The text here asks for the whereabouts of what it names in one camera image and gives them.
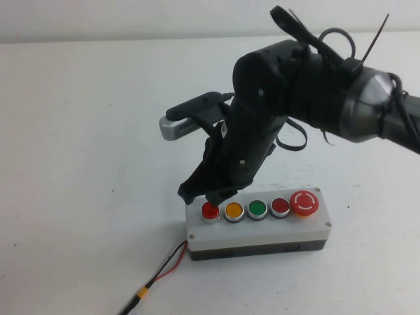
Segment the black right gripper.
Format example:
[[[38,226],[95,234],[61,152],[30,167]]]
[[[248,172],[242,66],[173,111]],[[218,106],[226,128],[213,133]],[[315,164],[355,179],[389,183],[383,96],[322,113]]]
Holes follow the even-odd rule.
[[[283,117],[261,110],[249,113],[239,106],[225,110],[226,132],[205,141],[203,160],[178,189],[185,203],[198,196],[215,207],[249,186],[283,127]]]

